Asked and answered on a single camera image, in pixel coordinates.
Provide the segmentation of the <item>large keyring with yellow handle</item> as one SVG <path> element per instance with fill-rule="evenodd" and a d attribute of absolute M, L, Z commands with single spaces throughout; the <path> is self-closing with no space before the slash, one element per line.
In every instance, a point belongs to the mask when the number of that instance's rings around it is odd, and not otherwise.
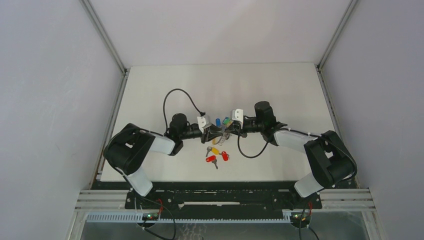
<path fill-rule="evenodd" d="M 223 131 L 221 136 L 218 136 L 212 140 L 212 144 L 222 146 L 225 143 L 225 141 L 227 141 L 230 138 L 230 136 L 231 136 L 230 133 Z"/>

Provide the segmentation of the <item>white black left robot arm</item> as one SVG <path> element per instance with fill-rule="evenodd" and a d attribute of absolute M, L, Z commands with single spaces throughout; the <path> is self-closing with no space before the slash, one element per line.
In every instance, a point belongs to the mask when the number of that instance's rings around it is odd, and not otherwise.
<path fill-rule="evenodd" d="M 185 114 L 176 113 L 164 134 L 127 124 L 109 141 L 103 157 L 138 194 L 138 204 L 149 209 L 155 205 L 157 196 L 151 191 L 153 183 L 142 168 L 146 156 L 150 152 L 175 156 L 183 148 L 184 140 L 199 138 L 204 144 L 223 135 L 223 129 L 210 123 L 206 114 L 191 124 Z"/>

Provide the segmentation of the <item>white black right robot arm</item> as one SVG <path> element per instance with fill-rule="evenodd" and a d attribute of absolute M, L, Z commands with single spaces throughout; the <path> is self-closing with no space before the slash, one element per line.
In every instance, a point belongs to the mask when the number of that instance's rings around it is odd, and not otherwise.
<path fill-rule="evenodd" d="M 277 121 L 267 101 L 257 102 L 254 110 L 255 116 L 246 116 L 240 108 L 232 110 L 232 123 L 225 132 L 239 139 L 259 133 L 266 146 L 286 147 L 306 155 L 311 172 L 294 183 L 289 194 L 293 207 L 302 208 L 312 194 L 351 180 L 358 173 L 356 161 L 335 131 L 318 135 L 293 129 Z"/>

